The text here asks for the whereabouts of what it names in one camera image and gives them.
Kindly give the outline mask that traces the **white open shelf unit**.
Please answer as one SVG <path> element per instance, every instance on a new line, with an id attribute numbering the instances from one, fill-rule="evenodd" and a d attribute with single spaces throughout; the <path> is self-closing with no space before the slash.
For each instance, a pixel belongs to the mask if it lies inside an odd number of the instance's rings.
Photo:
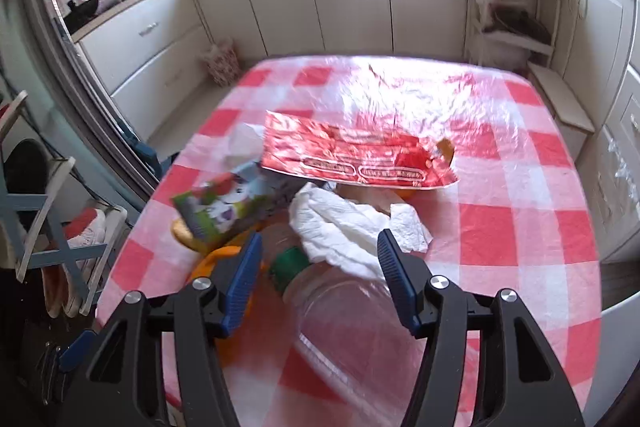
<path id="1" fill-rule="evenodd" d="M 478 66 L 519 70 L 548 66 L 562 0 L 468 0 L 464 58 Z"/>

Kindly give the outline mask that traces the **red white checkered tablecloth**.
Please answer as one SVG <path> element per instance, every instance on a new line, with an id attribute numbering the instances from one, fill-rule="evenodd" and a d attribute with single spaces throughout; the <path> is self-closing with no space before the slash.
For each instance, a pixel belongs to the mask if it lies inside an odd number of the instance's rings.
<path id="1" fill-rule="evenodd" d="M 600 343 L 600 269 L 585 195 L 541 98 L 518 75 L 396 57 L 289 57 L 251 69 L 200 120 L 144 207 L 96 308 L 105 323 L 128 291 L 170 294 L 198 255 L 171 235 L 171 199 L 226 169 L 229 141 L 268 112 L 356 128 L 395 121 L 454 143 L 458 182 L 410 202 L 433 240 L 427 262 L 468 291 L 523 298 L 585 403 Z"/>

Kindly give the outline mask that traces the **red plastic snack wrapper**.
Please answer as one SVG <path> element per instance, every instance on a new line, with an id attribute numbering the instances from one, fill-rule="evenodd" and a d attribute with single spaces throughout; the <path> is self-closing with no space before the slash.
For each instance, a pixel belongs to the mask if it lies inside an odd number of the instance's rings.
<path id="1" fill-rule="evenodd" d="M 399 190 L 434 190 L 458 182 L 447 139 L 395 129 L 349 129 L 269 112 L 260 165 L 289 176 Z"/>

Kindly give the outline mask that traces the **cow print milk carton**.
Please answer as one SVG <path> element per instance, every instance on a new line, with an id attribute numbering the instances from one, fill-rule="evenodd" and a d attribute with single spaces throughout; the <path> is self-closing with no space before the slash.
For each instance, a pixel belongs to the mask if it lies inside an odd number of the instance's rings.
<path id="1" fill-rule="evenodd" d="M 214 247 L 288 207 L 302 179 L 249 161 L 172 198 L 194 239 Z"/>

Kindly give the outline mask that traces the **orange fruit peel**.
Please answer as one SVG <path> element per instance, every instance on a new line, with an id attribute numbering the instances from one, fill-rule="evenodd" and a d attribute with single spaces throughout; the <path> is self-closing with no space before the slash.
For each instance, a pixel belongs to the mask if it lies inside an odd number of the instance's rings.
<path id="1" fill-rule="evenodd" d="M 208 277 L 212 274 L 213 269 L 220 260 L 238 255 L 247 239 L 250 238 L 250 234 L 261 232 L 265 226 L 265 221 L 258 222 L 257 225 L 253 225 L 248 230 L 233 236 L 232 239 L 229 239 L 227 243 L 224 243 L 224 245 L 219 248 L 210 249 L 194 239 L 194 236 L 182 219 L 177 219 L 172 222 L 171 234 L 174 236 L 174 239 L 182 246 L 188 247 L 191 251 L 196 251 L 201 256 L 201 259 L 194 265 L 193 270 L 186 277 L 184 283 L 191 283 L 198 277 Z"/>

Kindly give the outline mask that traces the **blue white folding rack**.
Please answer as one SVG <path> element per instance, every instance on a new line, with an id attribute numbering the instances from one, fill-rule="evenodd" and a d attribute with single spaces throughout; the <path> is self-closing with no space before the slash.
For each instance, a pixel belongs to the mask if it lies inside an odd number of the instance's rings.
<path id="1" fill-rule="evenodd" d="M 66 219 L 58 201 L 81 184 L 76 159 L 64 157 L 28 124 L 26 91 L 1 100 L 1 271 L 34 282 L 50 317 L 89 315 L 112 254 L 128 225 L 127 210 L 88 192 Z"/>

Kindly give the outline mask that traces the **clear plastic water bottle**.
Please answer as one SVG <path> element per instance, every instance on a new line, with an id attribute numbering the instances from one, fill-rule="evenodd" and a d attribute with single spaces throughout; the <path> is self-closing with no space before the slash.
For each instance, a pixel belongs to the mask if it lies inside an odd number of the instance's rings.
<path id="1" fill-rule="evenodd" d="M 268 279 L 293 314 L 297 353 L 367 421 L 398 426 L 425 343 L 400 324 L 386 285 L 311 262 L 286 223 L 260 234 Z"/>

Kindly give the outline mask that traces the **white paper towel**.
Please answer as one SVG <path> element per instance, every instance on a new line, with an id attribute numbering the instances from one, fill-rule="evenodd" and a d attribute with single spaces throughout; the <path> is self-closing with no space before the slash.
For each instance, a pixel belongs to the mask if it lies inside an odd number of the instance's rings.
<path id="1" fill-rule="evenodd" d="M 311 182 L 288 207 L 291 228 L 311 262 L 365 280 L 382 280 L 378 234 L 390 230 L 404 253 L 425 255 L 433 236 L 416 208 L 388 188 L 345 185 L 336 193 Z"/>

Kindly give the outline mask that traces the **white step stool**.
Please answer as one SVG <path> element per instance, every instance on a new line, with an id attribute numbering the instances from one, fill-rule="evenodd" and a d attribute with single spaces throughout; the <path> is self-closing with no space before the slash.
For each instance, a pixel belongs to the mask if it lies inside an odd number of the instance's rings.
<path id="1" fill-rule="evenodd" d="M 528 62 L 528 79 L 544 100 L 559 128 L 570 157 L 576 161 L 596 132 L 591 119 L 566 82 L 552 69 Z"/>

